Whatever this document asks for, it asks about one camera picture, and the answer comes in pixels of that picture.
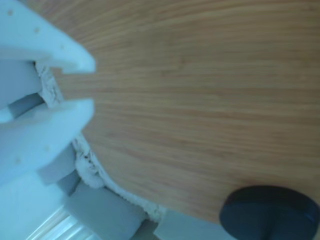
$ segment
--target wood grain surface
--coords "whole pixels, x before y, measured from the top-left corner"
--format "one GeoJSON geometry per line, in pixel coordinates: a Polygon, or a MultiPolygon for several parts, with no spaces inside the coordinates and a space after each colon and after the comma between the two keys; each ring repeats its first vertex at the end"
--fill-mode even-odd
{"type": "Polygon", "coordinates": [[[251,185],[320,203],[320,1],[29,4],[97,60],[56,76],[95,99],[84,132],[119,185],[213,222],[251,185]]]}

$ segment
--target wooden table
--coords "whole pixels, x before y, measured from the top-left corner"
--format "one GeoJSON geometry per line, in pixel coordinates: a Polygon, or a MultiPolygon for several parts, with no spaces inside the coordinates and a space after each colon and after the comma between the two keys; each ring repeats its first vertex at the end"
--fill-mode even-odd
{"type": "Polygon", "coordinates": [[[218,222],[234,190],[320,203],[318,0],[30,0],[96,58],[57,74],[92,97],[85,135],[135,194],[218,222]]]}

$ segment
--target white shag rug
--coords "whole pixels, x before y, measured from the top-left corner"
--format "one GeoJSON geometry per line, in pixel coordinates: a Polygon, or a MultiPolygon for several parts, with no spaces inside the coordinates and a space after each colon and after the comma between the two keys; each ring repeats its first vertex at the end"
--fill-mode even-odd
{"type": "MultiPolygon", "coordinates": [[[[50,68],[39,63],[35,65],[35,68],[42,82],[42,90],[39,95],[48,107],[52,108],[63,102],[64,97],[50,68]]],[[[162,220],[167,209],[118,186],[104,170],[82,133],[74,139],[72,145],[77,156],[75,168],[85,184],[94,189],[107,187],[131,204],[143,208],[151,221],[159,223],[162,220]]]]}

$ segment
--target white wall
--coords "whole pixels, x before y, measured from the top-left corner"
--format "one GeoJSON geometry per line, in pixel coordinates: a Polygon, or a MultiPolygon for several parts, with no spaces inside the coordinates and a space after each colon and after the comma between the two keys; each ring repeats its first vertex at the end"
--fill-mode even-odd
{"type": "Polygon", "coordinates": [[[0,239],[25,240],[63,204],[56,185],[45,186],[37,173],[0,187],[0,239]]]}

